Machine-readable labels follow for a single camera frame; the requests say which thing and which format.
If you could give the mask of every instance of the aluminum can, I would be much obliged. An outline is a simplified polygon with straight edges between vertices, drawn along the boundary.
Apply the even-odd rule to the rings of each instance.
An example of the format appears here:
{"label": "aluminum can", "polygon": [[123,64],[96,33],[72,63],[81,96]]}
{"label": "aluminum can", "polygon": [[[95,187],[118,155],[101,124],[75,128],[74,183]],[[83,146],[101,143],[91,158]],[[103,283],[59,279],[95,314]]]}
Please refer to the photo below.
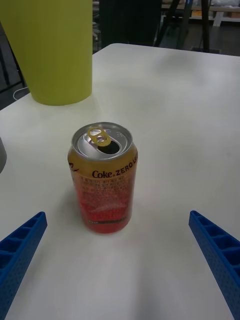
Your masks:
{"label": "aluminum can", "polygon": [[130,132],[112,122],[79,129],[68,164],[84,223],[97,233],[124,228],[132,214],[138,151]]}

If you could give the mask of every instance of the yellow pull tab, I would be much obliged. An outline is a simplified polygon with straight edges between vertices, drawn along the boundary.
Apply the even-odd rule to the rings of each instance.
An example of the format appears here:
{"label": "yellow pull tab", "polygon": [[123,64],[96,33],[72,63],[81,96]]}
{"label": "yellow pull tab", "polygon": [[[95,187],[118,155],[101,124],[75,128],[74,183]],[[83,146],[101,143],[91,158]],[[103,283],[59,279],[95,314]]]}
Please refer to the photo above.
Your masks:
{"label": "yellow pull tab", "polygon": [[99,147],[106,147],[110,145],[111,139],[108,134],[103,130],[103,128],[99,126],[95,126],[93,128],[88,129],[87,135],[92,139],[92,141],[95,143],[95,145]]}

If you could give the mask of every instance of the can lid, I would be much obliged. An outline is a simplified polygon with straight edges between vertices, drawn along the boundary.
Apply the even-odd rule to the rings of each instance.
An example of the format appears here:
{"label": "can lid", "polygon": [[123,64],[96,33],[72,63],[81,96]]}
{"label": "can lid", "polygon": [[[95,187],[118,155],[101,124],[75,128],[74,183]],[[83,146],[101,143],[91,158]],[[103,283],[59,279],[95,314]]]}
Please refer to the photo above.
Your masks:
{"label": "can lid", "polygon": [[96,122],[79,129],[72,137],[75,152],[89,160],[110,160],[125,154],[133,144],[131,133],[112,122]]}

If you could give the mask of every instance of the blue plastic object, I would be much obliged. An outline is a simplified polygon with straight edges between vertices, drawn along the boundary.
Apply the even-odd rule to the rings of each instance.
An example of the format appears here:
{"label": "blue plastic object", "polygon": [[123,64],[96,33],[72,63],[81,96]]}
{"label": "blue plastic object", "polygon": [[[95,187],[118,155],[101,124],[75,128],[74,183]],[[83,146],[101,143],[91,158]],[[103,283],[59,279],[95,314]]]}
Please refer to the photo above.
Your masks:
{"label": "blue plastic object", "polygon": [[0,242],[0,320],[4,320],[47,227],[39,212]]}
{"label": "blue plastic object", "polygon": [[189,226],[235,320],[240,320],[240,242],[196,211]]}

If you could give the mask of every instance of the yellow-green cylinder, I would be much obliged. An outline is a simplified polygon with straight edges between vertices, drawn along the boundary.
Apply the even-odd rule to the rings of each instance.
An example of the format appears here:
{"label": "yellow-green cylinder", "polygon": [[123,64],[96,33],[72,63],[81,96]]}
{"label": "yellow-green cylinder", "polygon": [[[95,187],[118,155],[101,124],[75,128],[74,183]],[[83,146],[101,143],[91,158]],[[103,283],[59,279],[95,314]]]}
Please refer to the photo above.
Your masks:
{"label": "yellow-green cylinder", "polygon": [[79,102],[92,92],[92,0],[0,0],[0,21],[33,98]]}

